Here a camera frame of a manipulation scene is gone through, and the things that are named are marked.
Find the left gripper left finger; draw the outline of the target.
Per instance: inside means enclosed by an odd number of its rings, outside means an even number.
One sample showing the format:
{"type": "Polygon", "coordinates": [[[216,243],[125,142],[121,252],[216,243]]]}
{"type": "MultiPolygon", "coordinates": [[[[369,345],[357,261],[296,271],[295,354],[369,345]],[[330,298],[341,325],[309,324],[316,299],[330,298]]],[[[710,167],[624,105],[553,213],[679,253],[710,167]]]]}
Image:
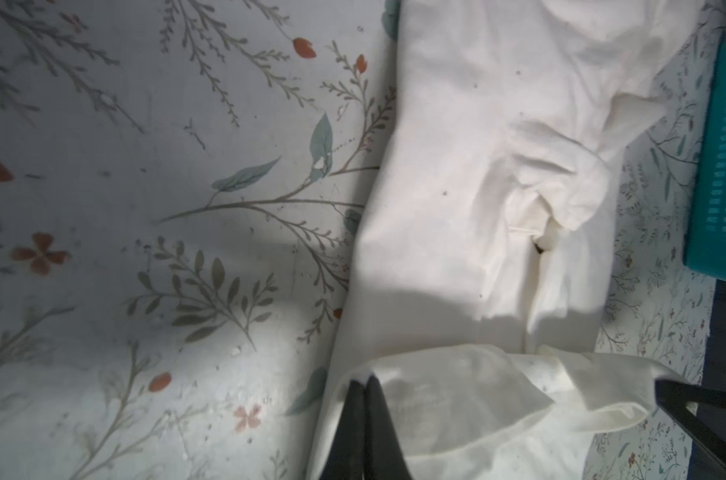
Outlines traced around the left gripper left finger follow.
{"type": "Polygon", "coordinates": [[[365,387],[358,381],[352,381],[321,480],[363,478],[365,422],[365,387]]]}

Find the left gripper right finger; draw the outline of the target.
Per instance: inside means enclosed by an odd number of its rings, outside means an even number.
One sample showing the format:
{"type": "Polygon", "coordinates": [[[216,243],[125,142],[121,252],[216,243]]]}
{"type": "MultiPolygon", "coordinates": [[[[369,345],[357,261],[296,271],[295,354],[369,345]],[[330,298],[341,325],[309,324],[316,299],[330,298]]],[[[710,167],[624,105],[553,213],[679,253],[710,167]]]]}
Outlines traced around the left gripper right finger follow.
{"type": "Polygon", "coordinates": [[[368,379],[364,397],[363,477],[371,480],[412,480],[383,387],[376,376],[368,379]]]}

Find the white t shirt with print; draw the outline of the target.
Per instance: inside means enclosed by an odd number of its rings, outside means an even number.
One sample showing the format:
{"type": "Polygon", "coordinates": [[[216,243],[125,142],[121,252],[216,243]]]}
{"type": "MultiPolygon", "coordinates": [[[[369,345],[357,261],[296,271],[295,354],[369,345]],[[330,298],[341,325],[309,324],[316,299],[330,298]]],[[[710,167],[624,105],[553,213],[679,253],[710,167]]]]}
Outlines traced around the white t shirt with print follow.
{"type": "Polygon", "coordinates": [[[669,368],[600,354],[627,147],[699,1],[406,1],[307,475],[376,376],[413,479],[579,479],[669,368]]]}

